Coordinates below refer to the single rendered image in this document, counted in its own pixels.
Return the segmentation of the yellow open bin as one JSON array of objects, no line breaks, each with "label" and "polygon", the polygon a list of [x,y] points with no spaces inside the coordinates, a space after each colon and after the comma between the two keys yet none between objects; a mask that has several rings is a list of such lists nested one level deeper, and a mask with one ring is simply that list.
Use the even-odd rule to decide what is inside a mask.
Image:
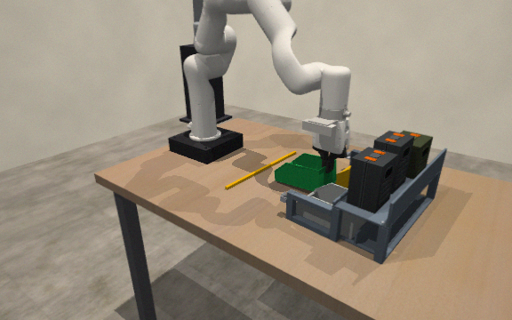
[{"label": "yellow open bin", "polygon": [[336,175],[336,184],[348,188],[350,166]]}]

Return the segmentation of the olive green tool case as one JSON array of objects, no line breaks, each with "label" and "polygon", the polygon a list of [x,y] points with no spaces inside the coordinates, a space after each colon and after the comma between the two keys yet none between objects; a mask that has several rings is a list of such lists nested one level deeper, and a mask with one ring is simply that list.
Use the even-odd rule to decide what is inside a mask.
[{"label": "olive green tool case", "polygon": [[407,178],[414,179],[427,166],[433,137],[408,131],[402,131],[401,133],[415,136],[406,176]]}]

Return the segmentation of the green bin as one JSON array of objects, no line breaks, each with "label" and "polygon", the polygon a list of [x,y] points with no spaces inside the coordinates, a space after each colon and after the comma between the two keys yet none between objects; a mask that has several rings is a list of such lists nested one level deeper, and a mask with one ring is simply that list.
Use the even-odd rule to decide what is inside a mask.
[{"label": "green bin", "polygon": [[331,172],[325,172],[326,166],[321,168],[320,156],[303,153],[291,163],[285,163],[277,168],[275,181],[309,191],[336,182],[337,159],[334,160],[334,168]]}]

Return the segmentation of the yellow vertical bar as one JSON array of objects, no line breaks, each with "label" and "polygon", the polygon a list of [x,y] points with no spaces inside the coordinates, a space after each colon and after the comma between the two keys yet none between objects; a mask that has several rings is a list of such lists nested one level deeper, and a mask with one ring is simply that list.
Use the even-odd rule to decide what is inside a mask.
[{"label": "yellow vertical bar", "polygon": [[228,184],[227,186],[225,186],[225,189],[226,189],[226,190],[228,190],[228,189],[230,189],[230,188],[234,187],[235,185],[237,185],[237,184],[239,184],[239,183],[241,183],[241,182],[243,182],[243,181],[245,181],[245,180],[250,179],[252,176],[254,176],[254,175],[256,175],[256,174],[258,174],[258,173],[260,173],[260,172],[263,172],[263,171],[267,170],[269,167],[271,167],[271,166],[273,166],[273,165],[275,165],[275,164],[278,164],[278,163],[282,162],[283,160],[285,160],[286,158],[288,158],[288,157],[290,157],[290,156],[293,156],[293,155],[295,155],[295,154],[296,154],[296,151],[293,151],[293,152],[291,152],[290,154],[288,154],[288,155],[286,155],[286,156],[283,156],[283,157],[281,157],[281,158],[279,158],[279,159],[275,160],[274,162],[272,162],[272,163],[270,163],[270,164],[267,164],[267,165],[265,165],[265,166],[263,166],[263,167],[259,168],[257,171],[252,172],[252,173],[250,173],[250,174],[248,174],[248,175],[244,176],[243,178],[241,178],[241,179],[239,179],[239,180],[236,180],[236,181],[234,181],[234,182],[232,182],[232,183]]}]

